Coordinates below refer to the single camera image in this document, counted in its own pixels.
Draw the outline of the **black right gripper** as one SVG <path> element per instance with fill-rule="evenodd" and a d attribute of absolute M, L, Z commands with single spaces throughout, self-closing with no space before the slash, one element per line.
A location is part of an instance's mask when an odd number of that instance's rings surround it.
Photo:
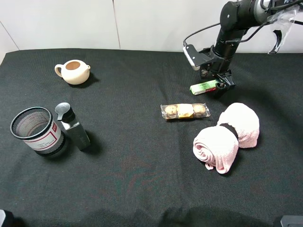
<path fill-rule="evenodd" d="M 220 56 L 213 52 L 214 46 L 204 48 L 199 53 L 205 54 L 207 57 L 212 59 L 211 63 L 206 63 L 200 66 L 200 76 L 202 79 L 215 74 L 217 80 L 216 90 L 214 97 L 220 98 L 228 90 L 234 89 L 235 83 L 232 78 L 232 72 L 229 69 L 233 55 L 231 56 Z"/>

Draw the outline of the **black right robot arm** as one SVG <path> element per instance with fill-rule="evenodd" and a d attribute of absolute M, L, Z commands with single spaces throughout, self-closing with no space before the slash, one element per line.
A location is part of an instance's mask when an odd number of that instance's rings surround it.
<path fill-rule="evenodd" d="M 255 27 L 255 35 L 268 25 L 275 25 L 273 33 L 276 43 L 269 54 L 276 54 L 292 24 L 302 25 L 294 19 L 303 8 L 301 0 L 240 0 L 227 2 L 220 14 L 220 31 L 216 42 L 209 48 L 192 56 L 194 67 L 200 69 L 200 75 L 213 76 L 216 79 L 215 96 L 220 97 L 235 87 L 230 70 L 231 61 L 239 44 L 249 41 L 244 39 L 249 29 Z"/>

